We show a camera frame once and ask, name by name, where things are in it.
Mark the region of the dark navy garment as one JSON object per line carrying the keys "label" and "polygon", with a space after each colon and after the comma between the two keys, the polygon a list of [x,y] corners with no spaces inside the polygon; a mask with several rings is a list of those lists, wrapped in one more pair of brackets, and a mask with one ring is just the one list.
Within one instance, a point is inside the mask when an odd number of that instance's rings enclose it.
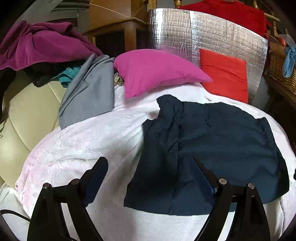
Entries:
{"label": "dark navy garment", "polygon": [[210,213],[213,189],[196,162],[232,185],[253,183],[263,203],[286,194],[287,165],[266,118],[222,102],[157,99],[155,120],[143,123],[144,148],[124,205],[140,211],[191,216]]}

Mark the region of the white bed blanket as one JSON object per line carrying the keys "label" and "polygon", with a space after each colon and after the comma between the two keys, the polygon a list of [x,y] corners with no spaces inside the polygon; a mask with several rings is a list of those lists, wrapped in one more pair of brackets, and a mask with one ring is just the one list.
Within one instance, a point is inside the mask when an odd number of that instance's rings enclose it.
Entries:
{"label": "white bed blanket", "polygon": [[95,201],[87,207],[104,240],[194,240],[207,219],[199,216],[152,214],[124,207],[126,187],[137,167],[143,146],[142,124],[158,116],[157,98],[166,94],[181,101],[224,102],[255,118],[266,117],[290,177],[295,155],[280,125],[263,111],[248,104],[207,92],[200,84],[159,88],[141,97],[125,99],[124,87],[115,89],[115,108],[65,129],[56,128],[27,156],[13,185],[1,187],[1,209],[10,228],[26,240],[29,224],[23,219],[33,212],[42,185],[69,183],[92,168],[97,159],[108,159],[109,169]]}

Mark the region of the cream leather seat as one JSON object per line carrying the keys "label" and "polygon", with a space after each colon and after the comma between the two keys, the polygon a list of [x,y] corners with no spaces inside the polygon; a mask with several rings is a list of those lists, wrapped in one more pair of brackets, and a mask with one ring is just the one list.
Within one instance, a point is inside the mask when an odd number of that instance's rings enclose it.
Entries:
{"label": "cream leather seat", "polygon": [[36,87],[18,71],[4,93],[1,119],[1,183],[14,188],[34,147],[59,126],[58,110],[66,89],[58,81]]}

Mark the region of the red pillow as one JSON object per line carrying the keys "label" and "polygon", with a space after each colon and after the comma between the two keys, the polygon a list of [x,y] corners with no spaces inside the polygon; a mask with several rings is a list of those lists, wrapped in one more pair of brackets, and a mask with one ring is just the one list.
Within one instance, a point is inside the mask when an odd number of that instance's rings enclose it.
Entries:
{"label": "red pillow", "polygon": [[246,61],[200,49],[200,68],[212,79],[202,83],[209,93],[248,103]]}

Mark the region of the grey garment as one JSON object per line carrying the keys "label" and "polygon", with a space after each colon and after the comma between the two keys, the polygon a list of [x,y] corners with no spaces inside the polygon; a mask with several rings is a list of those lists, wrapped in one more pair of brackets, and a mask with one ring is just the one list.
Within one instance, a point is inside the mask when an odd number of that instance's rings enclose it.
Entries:
{"label": "grey garment", "polygon": [[114,109],[114,58],[91,55],[69,84],[59,107],[61,129]]}

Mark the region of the teal garment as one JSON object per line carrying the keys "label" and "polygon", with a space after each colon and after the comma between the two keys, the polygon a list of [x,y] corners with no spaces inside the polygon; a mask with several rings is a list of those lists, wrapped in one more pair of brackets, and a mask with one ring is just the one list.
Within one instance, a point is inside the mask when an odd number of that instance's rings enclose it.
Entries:
{"label": "teal garment", "polygon": [[56,78],[63,87],[67,88],[79,71],[80,66],[68,67],[66,70],[59,73]]}

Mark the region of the wicker basket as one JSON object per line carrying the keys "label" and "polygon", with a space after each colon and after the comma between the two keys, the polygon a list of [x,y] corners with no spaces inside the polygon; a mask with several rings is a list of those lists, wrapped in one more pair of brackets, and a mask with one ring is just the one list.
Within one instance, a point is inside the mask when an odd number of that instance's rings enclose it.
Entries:
{"label": "wicker basket", "polygon": [[283,87],[285,87],[290,93],[295,96],[295,66],[293,68],[292,74],[290,77],[284,77],[282,67],[285,61],[285,56],[277,54],[275,51],[270,50],[270,66],[269,66],[269,76],[273,78],[275,81],[280,83]]}

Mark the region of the light blue cloth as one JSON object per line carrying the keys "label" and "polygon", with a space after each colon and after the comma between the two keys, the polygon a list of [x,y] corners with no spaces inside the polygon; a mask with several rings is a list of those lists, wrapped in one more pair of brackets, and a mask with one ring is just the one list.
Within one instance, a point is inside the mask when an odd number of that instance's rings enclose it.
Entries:
{"label": "light blue cloth", "polygon": [[282,66],[282,73],[285,78],[289,78],[292,75],[295,64],[295,55],[295,46],[288,46],[285,48],[285,60]]}

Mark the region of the pink pillow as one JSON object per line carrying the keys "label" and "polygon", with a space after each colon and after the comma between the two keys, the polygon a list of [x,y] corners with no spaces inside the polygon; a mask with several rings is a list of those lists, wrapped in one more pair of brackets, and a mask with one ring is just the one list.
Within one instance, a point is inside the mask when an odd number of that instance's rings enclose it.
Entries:
{"label": "pink pillow", "polygon": [[212,82],[197,65],[161,50],[128,51],[116,57],[114,68],[124,80],[126,98],[138,97],[162,86]]}

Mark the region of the magenta garment pile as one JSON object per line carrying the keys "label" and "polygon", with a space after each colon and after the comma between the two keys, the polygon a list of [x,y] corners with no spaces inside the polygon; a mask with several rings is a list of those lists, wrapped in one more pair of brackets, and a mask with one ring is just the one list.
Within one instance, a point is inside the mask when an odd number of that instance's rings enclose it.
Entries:
{"label": "magenta garment pile", "polygon": [[35,23],[21,21],[1,42],[1,70],[15,71],[37,63],[62,63],[85,60],[102,52],[69,22]]}

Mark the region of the silver foil insulation panel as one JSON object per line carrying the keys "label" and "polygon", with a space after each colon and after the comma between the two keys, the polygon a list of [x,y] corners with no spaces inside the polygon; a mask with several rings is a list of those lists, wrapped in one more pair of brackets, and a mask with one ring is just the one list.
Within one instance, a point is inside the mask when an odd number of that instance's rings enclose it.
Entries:
{"label": "silver foil insulation panel", "polygon": [[248,101],[257,93],[267,56],[267,39],[217,16],[158,8],[149,11],[149,45],[200,64],[200,49],[246,61]]}

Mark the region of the red cloth on headboard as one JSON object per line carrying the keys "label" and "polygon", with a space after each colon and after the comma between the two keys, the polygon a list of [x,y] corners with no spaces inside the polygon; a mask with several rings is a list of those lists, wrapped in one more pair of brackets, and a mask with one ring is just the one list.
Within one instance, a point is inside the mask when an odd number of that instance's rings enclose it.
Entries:
{"label": "red cloth on headboard", "polygon": [[181,6],[180,9],[198,11],[231,21],[266,37],[266,17],[262,10],[245,5],[240,1],[204,0]]}

